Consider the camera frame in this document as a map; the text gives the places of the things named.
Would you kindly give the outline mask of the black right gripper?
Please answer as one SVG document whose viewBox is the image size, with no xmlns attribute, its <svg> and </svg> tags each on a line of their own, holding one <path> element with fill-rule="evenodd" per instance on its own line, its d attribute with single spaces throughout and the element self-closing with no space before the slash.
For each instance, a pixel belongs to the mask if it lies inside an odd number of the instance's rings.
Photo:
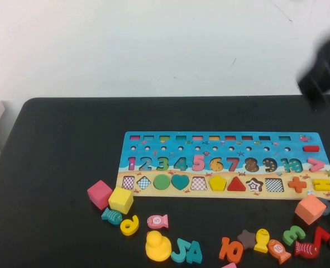
<svg viewBox="0 0 330 268">
<path fill-rule="evenodd" d="M 298 80 L 298 87 L 311 109 L 328 104 L 330 91 L 330 40 L 317 51 L 315 60 Z"/>
</svg>

